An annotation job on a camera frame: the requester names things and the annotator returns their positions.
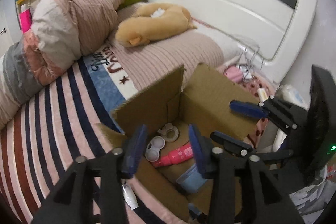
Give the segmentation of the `pink spray bottle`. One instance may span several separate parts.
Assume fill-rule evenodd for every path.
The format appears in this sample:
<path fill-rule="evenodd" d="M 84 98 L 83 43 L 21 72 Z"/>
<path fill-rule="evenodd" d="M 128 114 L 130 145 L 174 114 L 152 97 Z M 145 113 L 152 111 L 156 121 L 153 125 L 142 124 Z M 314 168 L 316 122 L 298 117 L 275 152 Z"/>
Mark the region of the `pink spray bottle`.
<path fill-rule="evenodd" d="M 159 168 L 163 166 L 171 166 L 175 164 L 180 164 L 191 158 L 193 158 L 193 150 L 191 148 L 190 142 L 179 147 L 175 150 L 170 151 L 166 156 L 160 157 L 157 161 L 153 162 L 154 168 Z"/>

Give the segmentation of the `blue square box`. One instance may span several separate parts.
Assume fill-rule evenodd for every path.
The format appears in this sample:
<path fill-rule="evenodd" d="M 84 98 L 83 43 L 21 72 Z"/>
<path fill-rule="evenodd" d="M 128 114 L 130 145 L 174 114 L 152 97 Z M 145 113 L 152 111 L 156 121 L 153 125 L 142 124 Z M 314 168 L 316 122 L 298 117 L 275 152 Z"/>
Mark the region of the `blue square box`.
<path fill-rule="evenodd" d="M 176 183 L 188 194 L 198 192 L 206 182 L 207 180 L 202 178 L 201 174 L 198 172 L 196 164 L 193 164 L 176 179 Z"/>

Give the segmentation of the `small white spray bottle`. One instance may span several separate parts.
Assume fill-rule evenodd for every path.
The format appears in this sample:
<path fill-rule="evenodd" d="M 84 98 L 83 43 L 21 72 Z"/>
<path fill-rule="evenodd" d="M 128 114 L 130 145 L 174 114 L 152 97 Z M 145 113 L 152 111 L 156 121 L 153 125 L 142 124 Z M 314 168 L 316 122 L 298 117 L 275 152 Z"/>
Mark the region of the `small white spray bottle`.
<path fill-rule="evenodd" d="M 130 207 L 131 210 L 135 210 L 138 208 L 138 201 L 133 192 L 132 188 L 127 182 L 122 183 L 122 192 L 123 197 L 127 205 Z"/>

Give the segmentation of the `brown cardboard box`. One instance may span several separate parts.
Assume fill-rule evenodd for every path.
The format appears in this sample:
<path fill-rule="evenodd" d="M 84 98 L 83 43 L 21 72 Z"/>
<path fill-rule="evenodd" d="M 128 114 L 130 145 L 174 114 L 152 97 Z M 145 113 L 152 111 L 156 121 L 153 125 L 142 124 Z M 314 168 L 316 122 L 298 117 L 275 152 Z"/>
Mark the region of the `brown cardboard box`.
<path fill-rule="evenodd" d="M 254 133 L 257 122 L 234 114 L 229 105 L 233 100 L 256 103 L 257 97 L 206 64 L 199 64 L 186 84 L 182 82 L 184 72 L 181 67 L 174 69 L 114 110 L 112 116 L 121 132 L 99 124 L 99 130 L 113 148 L 120 147 L 142 124 L 148 129 L 149 139 L 167 123 L 178 128 L 178 139 L 165 145 L 162 155 L 188 143 L 190 124 L 195 124 L 203 136 L 220 131 L 244 140 Z M 186 223 L 190 202 L 207 213 L 211 181 L 194 194 L 185 193 L 177 184 L 177 179 L 193 164 L 194 160 L 189 159 L 155 168 L 148 160 L 141 159 L 137 173 L 127 181 L 138 200 L 137 209 L 127 210 L 129 222 Z"/>

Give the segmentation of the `striped plush blanket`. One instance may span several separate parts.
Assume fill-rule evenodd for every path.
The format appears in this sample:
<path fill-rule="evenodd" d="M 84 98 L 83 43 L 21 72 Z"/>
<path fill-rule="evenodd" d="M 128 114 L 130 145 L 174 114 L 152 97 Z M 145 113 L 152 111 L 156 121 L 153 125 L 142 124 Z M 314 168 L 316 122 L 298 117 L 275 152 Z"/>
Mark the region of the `striped plush blanket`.
<path fill-rule="evenodd" d="M 99 129 L 136 89 L 116 57 L 78 60 L 23 104 L 1 132 L 1 196 L 20 223 L 30 223 L 73 160 L 109 152 Z"/>

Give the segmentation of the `pink ribbed pillow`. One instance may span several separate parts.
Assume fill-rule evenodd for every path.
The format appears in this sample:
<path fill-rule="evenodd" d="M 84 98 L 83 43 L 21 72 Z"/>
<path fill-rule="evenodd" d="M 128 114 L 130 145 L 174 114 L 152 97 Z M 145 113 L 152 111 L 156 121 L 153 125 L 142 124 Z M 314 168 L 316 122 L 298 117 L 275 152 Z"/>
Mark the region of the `pink ribbed pillow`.
<path fill-rule="evenodd" d="M 110 33 L 106 43 L 138 91 L 181 65 L 185 68 L 185 84 L 200 63 L 223 72 L 240 60 L 243 51 L 234 38 L 200 20 L 194 19 L 193 23 L 196 29 L 147 46 L 126 48 L 116 40 L 116 31 Z"/>

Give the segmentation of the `tan plush neck pillow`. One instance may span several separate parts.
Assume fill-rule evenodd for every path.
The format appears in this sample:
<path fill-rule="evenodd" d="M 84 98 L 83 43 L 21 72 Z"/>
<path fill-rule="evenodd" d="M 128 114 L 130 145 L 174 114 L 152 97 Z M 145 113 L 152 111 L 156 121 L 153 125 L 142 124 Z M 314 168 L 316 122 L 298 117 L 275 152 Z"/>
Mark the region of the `tan plush neck pillow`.
<path fill-rule="evenodd" d="M 119 24 L 116 40 L 124 47 L 144 46 L 196 28 L 186 8 L 171 3 L 149 3 L 139 6 L 132 17 Z"/>

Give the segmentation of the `rolled patchwork duvet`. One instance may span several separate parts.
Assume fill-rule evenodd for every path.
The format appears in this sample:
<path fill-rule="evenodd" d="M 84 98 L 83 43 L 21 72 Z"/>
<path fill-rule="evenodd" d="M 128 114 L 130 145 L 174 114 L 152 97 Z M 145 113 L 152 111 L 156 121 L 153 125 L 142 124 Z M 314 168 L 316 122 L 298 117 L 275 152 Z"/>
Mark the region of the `rolled patchwork duvet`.
<path fill-rule="evenodd" d="M 1 56 L 1 128 L 19 108 L 98 50 L 118 25 L 125 0 L 41 0 L 32 25 Z"/>

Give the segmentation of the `magenta gift bag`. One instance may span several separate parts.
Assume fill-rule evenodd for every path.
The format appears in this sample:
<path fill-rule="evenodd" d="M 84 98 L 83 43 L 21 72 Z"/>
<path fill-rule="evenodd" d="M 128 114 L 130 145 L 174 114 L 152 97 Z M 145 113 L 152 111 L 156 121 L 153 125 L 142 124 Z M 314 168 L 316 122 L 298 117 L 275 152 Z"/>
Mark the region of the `magenta gift bag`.
<path fill-rule="evenodd" d="M 21 22 L 22 32 L 26 33 L 32 25 L 32 15 L 30 9 L 26 9 L 25 11 L 21 12 L 19 18 Z"/>

